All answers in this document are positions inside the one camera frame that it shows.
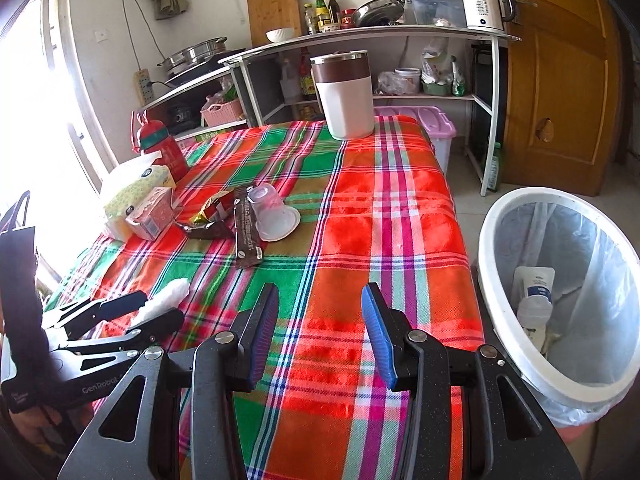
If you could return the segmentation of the person's left hand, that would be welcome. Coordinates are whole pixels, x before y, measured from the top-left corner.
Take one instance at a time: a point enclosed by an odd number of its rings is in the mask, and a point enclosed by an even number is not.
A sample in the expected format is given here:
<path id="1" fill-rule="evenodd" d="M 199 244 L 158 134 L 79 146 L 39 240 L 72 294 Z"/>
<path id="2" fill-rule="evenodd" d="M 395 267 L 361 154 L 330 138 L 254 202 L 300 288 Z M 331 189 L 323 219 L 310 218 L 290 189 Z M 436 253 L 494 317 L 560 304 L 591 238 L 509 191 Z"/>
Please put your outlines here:
<path id="1" fill-rule="evenodd" d="M 84 429 L 93 419 L 93 414 L 93 406 L 88 404 L 81 408 L 75 408 L 70 414 L 70 418 L 73 422 L 78 422 L 81 429 Z M 61 425 L 63 421 L 61 413 L 47 406 L 30 408 L 17 414 L 9 412 L 9 418 L 21 437 L 40 450 L 48 445 L 44 430 Z"/>

